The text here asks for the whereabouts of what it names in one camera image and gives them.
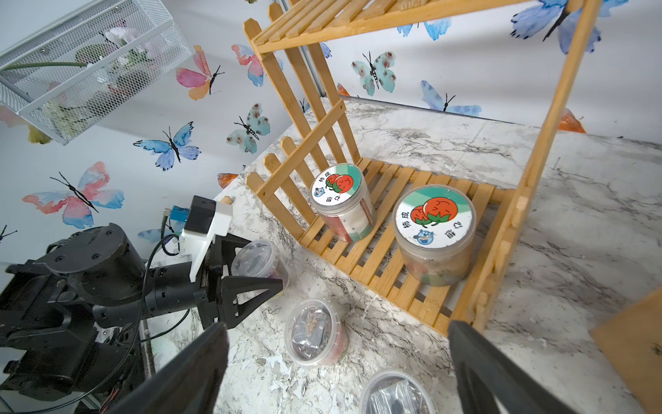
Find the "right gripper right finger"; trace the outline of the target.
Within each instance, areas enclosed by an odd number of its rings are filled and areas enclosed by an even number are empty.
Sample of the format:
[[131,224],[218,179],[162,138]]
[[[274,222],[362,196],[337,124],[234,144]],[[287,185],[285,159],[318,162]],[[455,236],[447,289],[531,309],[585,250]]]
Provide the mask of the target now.
[[462,411],[573,413],[470,324],[453,321],[448,339]]

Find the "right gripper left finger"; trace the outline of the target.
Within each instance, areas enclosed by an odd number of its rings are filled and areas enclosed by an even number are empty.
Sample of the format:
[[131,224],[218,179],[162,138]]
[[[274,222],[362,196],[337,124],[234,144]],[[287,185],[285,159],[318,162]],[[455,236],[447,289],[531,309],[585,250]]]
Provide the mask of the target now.
[[110,413],[212,413],[229,361],[226,324],[206,329]]

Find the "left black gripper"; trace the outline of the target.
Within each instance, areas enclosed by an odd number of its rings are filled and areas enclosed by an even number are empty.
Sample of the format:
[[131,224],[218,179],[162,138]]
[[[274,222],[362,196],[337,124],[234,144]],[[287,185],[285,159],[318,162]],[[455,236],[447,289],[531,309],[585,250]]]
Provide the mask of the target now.
[[205,329],[216,319],[228,329],[234,329],[284,289],[282,279],[247,276],[222,279],[223,268],[231,269],[236,251],[249,243],[248,239],[233,234],[216,235],[195,281],[189,279],[190,262],[158,267],[150,272],[153,287],[141,301],[95,305],[93,316],[100,327],[111,328],[135,322],[139,309],[141,317],[147,319],[196,308]]

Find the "purple label seed jar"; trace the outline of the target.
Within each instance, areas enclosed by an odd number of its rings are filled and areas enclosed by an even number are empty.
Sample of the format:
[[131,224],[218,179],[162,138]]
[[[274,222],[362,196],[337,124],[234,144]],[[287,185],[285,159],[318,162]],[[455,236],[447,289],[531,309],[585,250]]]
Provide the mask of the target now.
[[283,289],[290,281],[278,247],[267,240],[255,240],[243,247],[235,255],[230,272],[233,276],[279,279],[283,282]]

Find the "yellow label seed jar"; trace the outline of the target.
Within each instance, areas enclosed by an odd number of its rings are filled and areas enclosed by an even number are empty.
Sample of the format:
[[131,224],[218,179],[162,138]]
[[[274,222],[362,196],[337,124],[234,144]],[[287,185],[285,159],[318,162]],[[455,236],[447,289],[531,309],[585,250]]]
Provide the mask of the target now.
[[374,374],[364,387],[360,413],[437,413],[425,387],[412,375],[397,369]]

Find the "red label seed jar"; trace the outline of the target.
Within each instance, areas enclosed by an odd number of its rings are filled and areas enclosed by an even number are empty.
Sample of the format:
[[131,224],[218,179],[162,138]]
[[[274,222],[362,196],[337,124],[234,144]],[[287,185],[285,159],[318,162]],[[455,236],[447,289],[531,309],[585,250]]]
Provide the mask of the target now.
[[348,347],[339,312],[327,300],[310,298],[297,305],[284,327],[285,349],[304,367],[331,366]]

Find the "two-tier wooden shelf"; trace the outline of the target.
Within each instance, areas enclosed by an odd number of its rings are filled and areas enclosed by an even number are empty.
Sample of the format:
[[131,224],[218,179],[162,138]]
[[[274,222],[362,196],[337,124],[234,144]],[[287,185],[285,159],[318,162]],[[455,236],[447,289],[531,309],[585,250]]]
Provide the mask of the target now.
[[[362,156],[321,45],[496,6],[494,1],[296,1],[289,10],[272,4],[266,28],[253,19],[243,25],[250,46],[303,138],[300,144],[284,138],[285,159],[269,155],[265,162],[269,177],[249,174],[248,187],[303,247],[442,335],[448,334],[455,321],[475,329],[484,329],[489,321],[603,5],[599,1],[566,5],[579,16],[577,29],[532,154],[517,188],[508,190]],[[291,177],[298,173],[307,186],[317,183],[307,159],[312,158],[320,169],[328,167],[319,145],[322,140],[337,161],[352,160],[374,184],[372,201],[379,207],[374,228],[356,243],[334,239],[332,227],[312,210]],[[471,253],[477,225],[490,205],[496,205],[498,213],[452,313],[444,312],[446,286],[434,287],[426,298],[417,299],[422,281],[417,272],[405,272],[405,263],[410,257],[425,262],[429,250],[415,248],[403,233],[440,229],[447,241],[441,258],[453,264],[458,254]],[[401,275],[404,282],[398,281]]]

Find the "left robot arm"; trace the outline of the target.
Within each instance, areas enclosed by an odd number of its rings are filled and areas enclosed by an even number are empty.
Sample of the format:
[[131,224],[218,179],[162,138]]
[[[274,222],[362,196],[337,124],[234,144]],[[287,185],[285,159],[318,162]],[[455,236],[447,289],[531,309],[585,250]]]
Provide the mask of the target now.
[[116,224],[79,231],[45,255],[3,268],[1,344],[22,350],[3,365],[1,388],[54,402],[73,393],[115,395],[141,362],[142,320],[195,309],[203,327],[236,327],[284,284],[230,268],[248,249],[219,236],[203,263],[146,262]]

